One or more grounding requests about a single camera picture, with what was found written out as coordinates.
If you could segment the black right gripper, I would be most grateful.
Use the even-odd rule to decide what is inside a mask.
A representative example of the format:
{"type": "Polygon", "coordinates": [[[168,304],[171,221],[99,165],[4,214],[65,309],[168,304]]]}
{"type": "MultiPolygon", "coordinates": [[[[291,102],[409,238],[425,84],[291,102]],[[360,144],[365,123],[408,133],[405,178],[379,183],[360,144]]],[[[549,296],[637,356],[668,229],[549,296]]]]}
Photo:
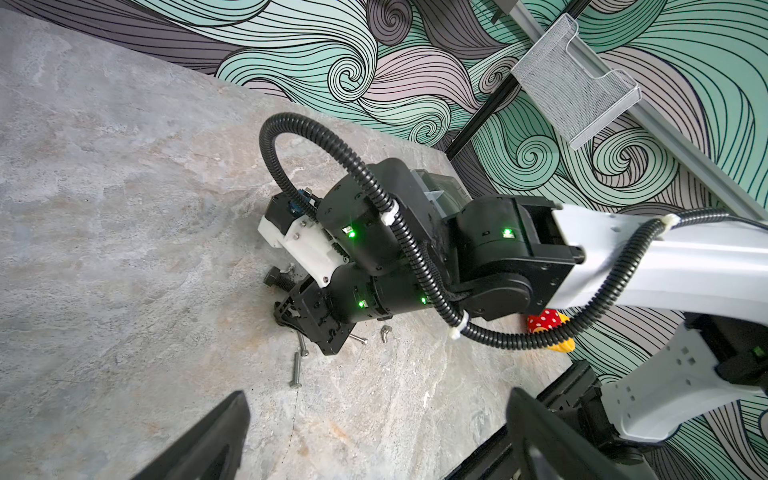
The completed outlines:
{"type": "Polygon", "coordinates": [[[352,322],[343,321],[341,304],[335,304],[331,294],[307,276],[286,292],[288,296],[277,302],[273,316],[276,323],[301,332],[317,345],[325,356],[337,355],[351,335],[352,322]]]}

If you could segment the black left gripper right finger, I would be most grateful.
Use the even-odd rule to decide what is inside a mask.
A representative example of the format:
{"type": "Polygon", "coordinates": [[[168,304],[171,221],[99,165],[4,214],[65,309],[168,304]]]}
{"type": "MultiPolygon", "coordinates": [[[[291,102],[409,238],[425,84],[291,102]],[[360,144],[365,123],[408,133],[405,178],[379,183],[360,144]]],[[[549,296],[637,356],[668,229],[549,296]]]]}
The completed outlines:
{"type": "Polygon", "coordinates": [[[616,462],[520,388],[507,404],[507,426],[521,479],[655,479],[646,460],[616,462]]]}

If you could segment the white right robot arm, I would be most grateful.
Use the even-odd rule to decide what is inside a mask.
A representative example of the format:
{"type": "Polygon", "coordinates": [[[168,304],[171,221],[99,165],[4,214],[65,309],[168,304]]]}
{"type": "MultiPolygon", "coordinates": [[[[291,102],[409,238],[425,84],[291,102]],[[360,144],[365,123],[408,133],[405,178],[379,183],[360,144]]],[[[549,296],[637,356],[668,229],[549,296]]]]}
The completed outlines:
{"type": "Polygon", "coordinates": [[[452,338],[500,350],[573,339],[616,305],[679,310],[672,338],[561,418],[600,449],[656,444],[767,389],[767,227],[722,209],[616,215],[490,195],[453,210],[405,163],[367,165],[297,113],[259,133],[279,186],[259,230],[305,270],[276,322],[327,356],[363,321],[431,308],[452,338]]]}

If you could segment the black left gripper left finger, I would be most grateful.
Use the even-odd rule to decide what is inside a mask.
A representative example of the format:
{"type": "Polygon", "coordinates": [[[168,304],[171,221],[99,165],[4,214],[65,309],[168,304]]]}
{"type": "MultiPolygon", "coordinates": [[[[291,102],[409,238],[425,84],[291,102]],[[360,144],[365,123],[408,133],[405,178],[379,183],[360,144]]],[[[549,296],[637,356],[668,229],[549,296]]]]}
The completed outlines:
{"type": "Polygon", "coordinates": [[[234,479],[250,418],[245,392],[232,392],[134,479],[234,479]]]}

